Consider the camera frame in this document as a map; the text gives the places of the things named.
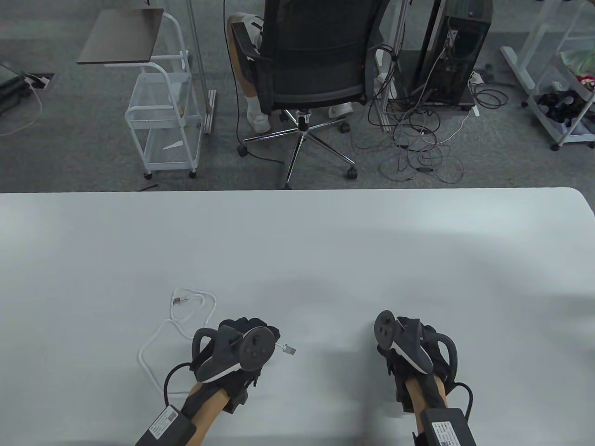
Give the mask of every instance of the black power adapter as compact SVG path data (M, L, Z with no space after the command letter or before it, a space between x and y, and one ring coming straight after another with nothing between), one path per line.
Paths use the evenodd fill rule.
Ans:
M426 409L420 418L428 446L477 446L461 409Z
M167 406L136 446L185 446L196 432L196 426L174 406Z

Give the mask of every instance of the black object on shelf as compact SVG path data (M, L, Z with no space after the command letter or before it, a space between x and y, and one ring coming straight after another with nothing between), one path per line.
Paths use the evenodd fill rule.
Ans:
M15 73L0 65L0 116L16 107L23 98L31 94L31 88L25 82L24 73Z

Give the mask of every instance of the computer tower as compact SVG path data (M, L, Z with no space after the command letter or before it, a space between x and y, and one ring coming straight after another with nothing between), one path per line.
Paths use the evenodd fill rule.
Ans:
M458 106L490 29L493 6L492 0L444 1L434 45L420 60L422 69L416 77L419 84L428 80L426 92L431 94L426 102ZM427 32L432 33L433 27L428 26Z

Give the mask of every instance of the white sock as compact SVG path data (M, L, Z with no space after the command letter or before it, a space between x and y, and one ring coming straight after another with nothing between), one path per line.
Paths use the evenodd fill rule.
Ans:
M258 96L254 96L253 98L246 97L246 103L248 104L248 113L250 113L253 117L262 114L260 110L260 101L258 100Z

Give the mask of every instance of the gray carpet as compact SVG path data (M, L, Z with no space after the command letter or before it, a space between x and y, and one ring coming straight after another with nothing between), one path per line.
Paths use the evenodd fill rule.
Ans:
M183 2L168 2L184 26ZM258 12L262 1L228 1L228 12ZM492 31L484 45L478 65L492 63L498 80L514 82L512 72L500 55L499 47L519 49L527 35L532 17L540 4L496 2ZM254 158L239 158L235 139L236 100L233 79L227 62L221 23L221 2L197 0L197 21L201 37L206 77L218 91L215 131L203 146L198 177L185 171L159 172L151 182L142 176L142 164L132 145L123 114L137 76L135 69L108 69L76 65L76 59L99 10L103 7L139 7L140 0L0 0L0 58L25 71L57 73L47 92L40 92L43 114L30 128L15 135L0 137L0 192L55 191L132 191L158 183L155 190L274 189L279 186L284 167ZM415 14L410 14L405 48L419 47L424 21L431 2L417 0ZM563 29L573 5L563 5L555 31ZM530 71L535 74L555 47L558 33L546 35ZM374 145L385 136L367 123L356 107L350 118L352 135L329 128L317 134L334 147L354 156L359 178L343 178L345 166L336 158L307 144L297 162L292 183L295 189L345 189L392 187L575 187L595 205L593 172L594 153L584 145L572 145L554 153L551 141L528 110L520 108L525 99L522 90L506 89L508 105L498 110L481 109L481 116L471 115L463 130L451 140L452 155L465 167L463 179L455 186L417 174L405 183L394 183L378 172L381 162L387 173L396 170L394 149L357 150L359 145ZM240 101L242 115L245 104ZM0 133L29 122L37 112L30 98L17 109L0 118ZM324 110L316 111L314 122L324 119ZM465 114L441 111L439 138L452 134ZM284 128L278 118L271 120L276 130ZM243 117L240 134L249 127ZM290 156L293 139L255 146L253 151L284 161ZM456 178L454 167L445 166L443 175ZM402 174L401 177L413 175Z

